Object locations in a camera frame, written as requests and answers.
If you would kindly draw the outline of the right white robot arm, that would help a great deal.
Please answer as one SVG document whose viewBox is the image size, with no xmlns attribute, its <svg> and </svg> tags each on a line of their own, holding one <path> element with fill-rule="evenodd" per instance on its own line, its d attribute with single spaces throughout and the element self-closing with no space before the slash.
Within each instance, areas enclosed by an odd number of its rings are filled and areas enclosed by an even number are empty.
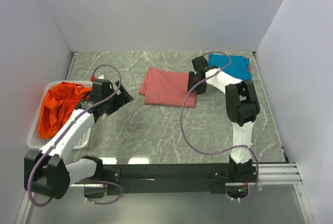
<svg viewBox="0 0 333 224">
<path fill-rule="evenodd" d="M 194 71 L 188 74 L 188 94 L 203 94 L 208 84 L 225 94 L 226 113 L 233 124 L 233 146 L 227 149 L 231 154 L 229 169 L 224 176 L 239 182 L 256 173 L 250 146 L 260 105 L 254 84 L 251 80 L 235 78 L 216 65 L 210 66 L 204 56 L 191 62 Z"/>
</svg>

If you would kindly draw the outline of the salmon pink t-shirt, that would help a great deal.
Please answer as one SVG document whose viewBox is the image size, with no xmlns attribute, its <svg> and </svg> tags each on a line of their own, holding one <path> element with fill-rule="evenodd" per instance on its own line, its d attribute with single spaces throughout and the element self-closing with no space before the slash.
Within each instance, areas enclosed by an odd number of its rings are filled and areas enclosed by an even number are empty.
<svg viewBox="0 0 333 224">
<path fill-rule="evenodd" d="M 185 104 L 187 108 L 194 108 L 196 94 L 187 96 L 189 74 L 185 72 L 163 71 L 150 67 L 146 72 L 138 93 L 143 95 L 145 104 L 176 106 Z"/>
</svg>

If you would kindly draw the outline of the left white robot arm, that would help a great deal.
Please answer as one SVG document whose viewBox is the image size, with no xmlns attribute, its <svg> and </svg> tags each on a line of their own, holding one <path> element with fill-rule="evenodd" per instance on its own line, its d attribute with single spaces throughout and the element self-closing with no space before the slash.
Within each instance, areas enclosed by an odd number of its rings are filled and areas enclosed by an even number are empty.
<svg viewBox="0 0 333 224">
<path fill-rule="evenodd" d="M 111 83 L 97 79 L 92 89 L 76 104 L 70 118 L 58 133 L 39 150 L 29 151 L 24 158 L 24 188 L 33 193 L 60 199 L 70 185 L 88 179 L 99 183 L 104 176 L 100 158 L 83 156 L 67 164 L 78 140 L 103 115 L 111 115 L 133 101 L 121 81 Z"/>
</svg>

